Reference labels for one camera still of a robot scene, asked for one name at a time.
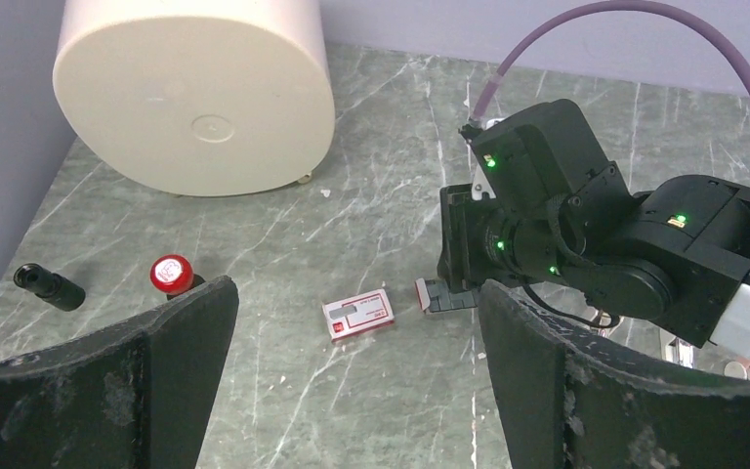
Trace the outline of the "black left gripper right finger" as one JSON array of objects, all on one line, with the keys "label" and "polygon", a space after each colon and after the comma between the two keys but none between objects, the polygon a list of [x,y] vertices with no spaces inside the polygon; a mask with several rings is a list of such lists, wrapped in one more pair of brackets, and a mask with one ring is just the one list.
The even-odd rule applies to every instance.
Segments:
[{"label": "black left gripper right finger", "polygon": [[496,282],[481,337],[516,468],[750,468],[750,381],[654,359]]}]

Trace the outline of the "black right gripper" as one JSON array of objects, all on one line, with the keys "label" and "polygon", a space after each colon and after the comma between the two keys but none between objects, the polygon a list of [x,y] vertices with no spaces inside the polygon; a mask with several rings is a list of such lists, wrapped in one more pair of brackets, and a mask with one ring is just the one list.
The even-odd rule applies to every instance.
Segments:
[{"label": "black right gripper", "polygon": [[641,261],[603,245],[637,207],[581,107],[567,99],[460,130],[483,194],[440,192],[438,276],[451,292],[492,279],[512,287],[550,282],[589,298],[641,290]]}]

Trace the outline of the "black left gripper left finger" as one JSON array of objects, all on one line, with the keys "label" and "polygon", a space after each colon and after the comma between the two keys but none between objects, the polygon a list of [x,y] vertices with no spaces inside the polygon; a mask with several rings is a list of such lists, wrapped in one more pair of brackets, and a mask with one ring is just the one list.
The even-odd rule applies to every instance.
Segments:
[{"label": "black left gripper left finger", "polygon": [[0,362],[0,468],[192,468],[236,325],[216,277],[149,311]]}]

